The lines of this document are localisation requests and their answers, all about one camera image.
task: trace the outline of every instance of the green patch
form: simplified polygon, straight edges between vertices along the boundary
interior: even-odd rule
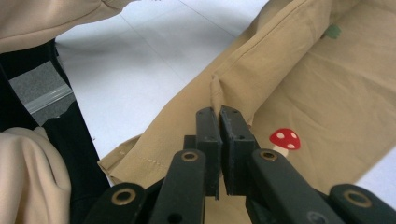
[[[341,29],[337,25],[330,25],[327,30],[324,32],[324,35],[328,36],[331,39],[336,39],[341,34]]]

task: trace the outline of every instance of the brass insert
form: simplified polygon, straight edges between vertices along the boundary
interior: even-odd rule
[[[277,155],[272,152],[269,152],[269,151],[262,151],[260,153],[260,156],[262,156],[262,158],[267,161],[276,161],[277,160]]]
[[[136,192],[133,189],[119,189],[111,197],[111,202],[115,205],[125,205],[131,203],[136,197]]]
[[[198,154],[195,152],[185,152],[181,155],[183,161],[196,161],[198,160]]]
[[[344,197],[350,202],[355,204],[358,207],[364,207],[364,208],[369,208],[373,205],[371,200],[364,194],[353,190],[349,189],[344,192]]]

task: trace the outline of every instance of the black garment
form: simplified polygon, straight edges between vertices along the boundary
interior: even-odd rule
[[[0,64],[0,132],[9,128],[22,127],[33,130],[38,124],[26,110]]]
[[[70,223],[82,223],[109,184],[97,164],[99,158],[77,103],[71,104],[59,118],[47,120],[43,127],[70,175]]]
[[[58,51],[55,47],[55,39],[30,49],[21,49],[0,54],[0,64],[8,80],[23,73],[29,72],[43,63],[51,61],[53,67],[70,87],[69,79],[58,62]]]

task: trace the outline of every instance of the beige sweater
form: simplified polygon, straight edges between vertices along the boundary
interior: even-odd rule
[[[112,17],[134,0],[0,0],[0,53],[46,43],[70,28]]]
[[[0,223],[69,223],[71,185],[44,129],[0,133]]]

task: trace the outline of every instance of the red mushroom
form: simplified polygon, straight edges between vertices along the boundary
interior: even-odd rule
[[[275,144],[273,150],[281,153],[283,156],[287,156],[289,150],[297,150],[300,148],[300,138],[297,133],[291,129],[279,129],[276,130],[271,136],[270,141]]]

